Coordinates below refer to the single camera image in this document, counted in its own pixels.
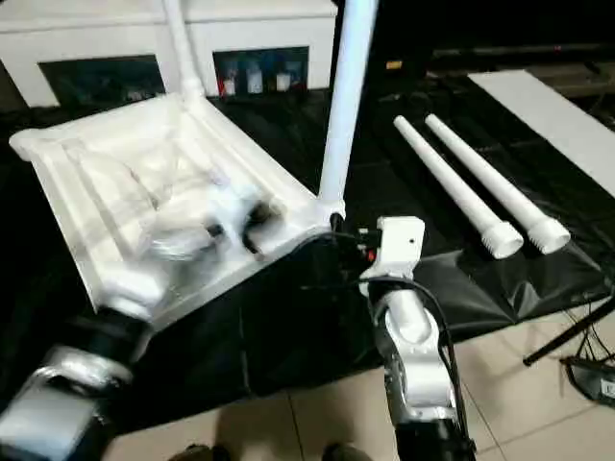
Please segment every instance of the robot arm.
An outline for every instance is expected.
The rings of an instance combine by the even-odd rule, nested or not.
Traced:
[[[376,344],[400,459],[474,460],[465,412],[445,363],[440,330],[417,292],[404,283],[420,259],[425,224],[414,217],[381,218],[381,246],[361,292],[375,319]]]
[[[438,324],[409,286],[425,225],[395,217],[381,218],[379,228],[376,262],[360,289],[374,314],[400,457],[473,460]],[[56,347],[0,416],[0,459],[102,458],[113,437],[112,404],[133,379],[153,334],[152,316],[185,265],[208,257],[220,234],[218,226],[162,232],[139,260],[116,272],[96,316],[75,323],[76,344]]]

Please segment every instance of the black cable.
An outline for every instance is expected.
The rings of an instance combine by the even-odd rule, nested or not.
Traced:
[[[596,355],[594,354],[594,348],[592,348],[592,342],[591,341],[587,341],[587,349],[589,350],[589,353],[591,353],[592,355],[592,360],[596,361]]]
[[[585,334],[583,334],[583,339],[581,339],[580,344],[578,345],[578,349],[577,349],[577,356],[578,357],[583,357],[582,353],[585,350],[585,343],[587,342],[587,331],[585,331]]]
[[[421,292],[421,294],[423,294],[430,301],[431,305],[437,311],[437,315],[441,322],[442,332],[444,334],[444,339],[445,339],[445,343],[447,346],[447,350],[449,352],[449,358],[447,359],[446,355],[444,354],[444,349],[442,348],[441,345],[438,345],[438,351],[440,354],[440,358],[442,358],[442,361],[444,362],[444,365],[447,369],[451,382],[453,383],[453,391],[455,393],[459,428],[463,436],[465,437],[465,439],[467,441],[470,441],[471,438],[470,438],[470,433],[468,430],[468,424],[466,420],[463,396],[461,394],[461,384],[459,380],[459,370],[458,370],[457,363],[456,363],[453,336],[451,335],[451,329],[449,328],[449,325],[446,321],[446,316],[444,314],[444,310],[442,309],[442,306],[440,305],[438,300],[435,298],[435,296],[432,294],[432,292],[427,287],[411,279],[404,279],[400,277],[391,277],[391,276],[378,276],[378,277],[370,277],[370,278],[365,278],[365,279],[357,279],[357,280],[348,281],[345,283],[338,283],[338,284],[332,284],[332,285],[312,285],[312,286],[304,285],[301,287],[301,289],[344,289],[344,288],[361,285],[362,283],[368,283],[368,282],[388,282],[388,283],[394,282],[394,283],[400,283],[400,284],[406,285],[416,291]],[[384,313],[386,313],[385,309],[378,313],[375,313],[374,320],[379,321],[381,316],[384,315]]]
[[[588,307],[588,314],[592,313],[592,304],[589,303],[589,307]],[[606,353],[606,356],[611,355],[611,350],[604,344],[602,338],[599,336],[598,332],[596,331],[596,326],[592,325],[590,327],[591,333],[592,333],[592,337],[594,338],[594,340],[598,343],[598,345],[603,348],[603,351]]]
[[[613,358],[615,358],[615,352],[610,353],[609,355],[607,355],[605,358],[601,358],[598,363],[606,363],[609,360],[612,360]]]
[[[335,239],[335,238],[346,238],[349,240],[354,240],[357,243],[361,243],[361,239],[358,235],[354,235],[352,233],[347,233],[347,232],[333,232],[333,231],[328,231],[328,232],[323,232],[323,233],[317,233],[315,235],[313,235],[312,237],[308,237],[306,240],[302,241],[299,245],[297,245],[293,250],[292,253],[297,253],[299,252],[301,249],[303,249],[304,247],[306,247],[307,245],[309,245],[312,242],[315,242],[316,240],[320,240],[323,238],[331,238],[331,239]]]

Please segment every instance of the electrical cable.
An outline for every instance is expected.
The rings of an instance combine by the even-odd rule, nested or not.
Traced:
[[[592,311],[592,304],[589,303],[588,307],[588,311],[587,313],[591,313]],[[573,321],[573,323],[578,322],[578,317],[576,315],[574,315],[572,312],[566,312],[566,315]],[[600,347],[601,349],[606,353],[606,356],[601,358],[601,359],[596,359],[593,358],[595,357],[593,348],[591,348],[589,342],[590,340],[593,339]],[[615,353],[608,348],[608,346],[605,344],[605,342],[602,340],[602,338],[600,337],[600,335],[598,334],[598,332],[596,331],[596,327],[595,326],[591,326],[588,327],[585,332],[583,333],[583,339],[581,340],[580,344],[578,345],[578,349],[577,349],[577,356],[582,357],[581,353],[585,352],[585,356],[587,358],[589,358],[589,354],[591,353],[592,358],[594,360],[598,360],[600,363],[604,363],[607,362],[608,360],[610,360],[611,358],[613,358],[613,356],[615,356]]]
[[[444,353],[444,348],[442,347],[442,345],[439,345],[438,349],[440,353],[440,358],[442,358],[442,361],[444,362],[444,365],[451,379],[451,383],[453,384],[453,391],[455,394],[456,412],[457,412],[457,419],[459,423],[459,429],[461,430],[461,433],[463,434],[465,441],[468,443],[471,443],[471,438],[470,438],[470,434],[468,430],[468,424],[466,420],[465,406],[463,403],[463,396],[461,394],[461,384],[459,380],[459,370],[458,370],[457,363],[456,363],[453,336],[451,335],[451,329],[449,328],[448,322],[446,321],[446,316],[444,314],[444,310],[442,309],[442,306],[440,305],[438,300],[435,298],[435,296],[432,294],[432,292],[427,287],[411,279],[404,279],[401,277],[392,277],[392,276],[377,276],[377,277],[357,279],[353,281],[348,281],[348,282],[338,283],[338,284],[331,284],[331,285],[304,285],[301,287],[301,289],[304,289],[304,290],[345,289],[345,288],[349,288],[352,286],[361,285],[362,283],[369,283],[369,282],[387,282],[387,283],[393,282],[393,283],[403,284],[405,286],[410,287],[411,289],[415,291],[419,291],[422,295],[424,295],[430,301],[430,304],[435,308],[437,316],[439,317],[441,331],[444,334],[444,342],[446,344],[446,349],[449,353],[449,358],[447,359]],[[382,311],[375,313],[374,320],[378,321],[381,318],[381,316],[384,315],[385,313],[386,313],[386,309],[383,309]]]
[[[591,356],[592,356],[592,360],[594,360],[594,361],[598,360],[598,359],[596,358],[596,354],[594,353],[594,348],[592,348],[592,342],[591,342],[591,341],[589,341],[589,340],[587,341],[587,349],[589,350],[589,353],[590,353],[590,354],[591,354]]]
[[[321,240],[321,239],[325,239],[325,238],[329,238],[331,240],[335,240],[335,238],[343,238],[346,240],[353,240],[355,241],[357,244],[363,244],[363,245],[368,245],[369,244],[369,237],[371,235],[375,235],[377,234],[377,232],[374,231],[370,231],[367,232],[366,234],[353,234],[353,233],[348,233],[348,232],[338,232],[338,231],[327,231],[327,232],[323,232],[323,233],[317,233],[311,237],[308,237],[306,240],[302,241],[299,245],[297,245],[289,254],[290,255],[295,255],[297,253],[299,253],[303,248],[305,248],[307,245],[309,245],[310,243],[313,243],[317,240]]]

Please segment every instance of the white shelf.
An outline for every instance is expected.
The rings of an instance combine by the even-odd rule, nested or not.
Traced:
[[[330,0],[178,0],[186,22],[335,17]],[[6,0],[0,32],[161,24],[160,0]]]

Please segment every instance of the white cylinder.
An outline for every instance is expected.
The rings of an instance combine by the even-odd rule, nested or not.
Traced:
[[[233,79],[227,79],[224,81],[224,94],[226,94],[227,96],[235,95],[235,86]]]
[[[290,74],[281,72],[276,75],[276,89],[278,91],[288,91],[290,89]]]
[[[378,0],[347,0],[319,198],[341,203],[357,124],[369,46],[378,11]]]
[[[425,121],[435,135],[519,221],[528,232],[529,240],[542,254],[553,253],[570,241],[570,233],[559,221],[543,213],[438,117],[431,114]]]
[[[393,123],[459,209],[480,232],[482,244],[487,250],[496,259],[516,253],[523,246],[521,234],[510,223],[502,221],[405,118],[399,115]]]
[[[247,71],[248,80],[248,93],[261,94],[262,93],[262,72],[257,64],[251,66]]]
[[[162,5],[166,13],[175,55],[180,67],[180,77],[182,79],[182,93],[188,98],[202,97],[205,94],[203,83],[199,78],[192,55],[192,47],[188,39],[182,14],[182,0],[162,0]]]

